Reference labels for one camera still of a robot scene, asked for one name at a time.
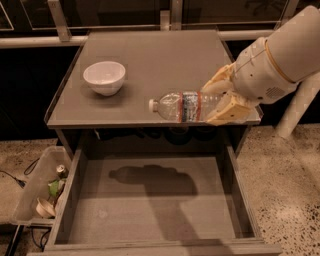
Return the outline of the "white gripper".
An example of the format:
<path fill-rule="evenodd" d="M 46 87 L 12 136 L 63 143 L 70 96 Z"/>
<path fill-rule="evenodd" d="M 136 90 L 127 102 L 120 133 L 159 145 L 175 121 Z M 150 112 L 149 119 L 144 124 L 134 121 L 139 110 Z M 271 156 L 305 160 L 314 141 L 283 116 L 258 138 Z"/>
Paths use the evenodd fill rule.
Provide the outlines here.
<path fill-rule="evenodd" d="M 273 104 L 295 91 L 297 85 L 284 77 L 275 64 L 267 39 L 260 37 L 240 53 L 235 66 L 221 67 L 201 88 L 208 94 L 227 92 L 205 117 L 205 122 L 214 126 L 244 123 L 259 103 Z M 237 93 L 228 92 L 233 86 Z"/>

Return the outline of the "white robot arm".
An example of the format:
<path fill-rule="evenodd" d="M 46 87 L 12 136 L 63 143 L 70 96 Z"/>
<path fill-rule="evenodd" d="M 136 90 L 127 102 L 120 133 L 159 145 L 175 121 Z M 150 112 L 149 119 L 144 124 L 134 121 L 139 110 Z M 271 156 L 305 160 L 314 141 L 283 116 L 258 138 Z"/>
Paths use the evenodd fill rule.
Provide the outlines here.
<path fill-rule="evenodd" d="M 205 117 L 219 126 L 240 122 L 260 104 L 273 104 L 320 71 L 320 10 L 308 6 L 244 49 L 201 88 L 222 98 Z"/>

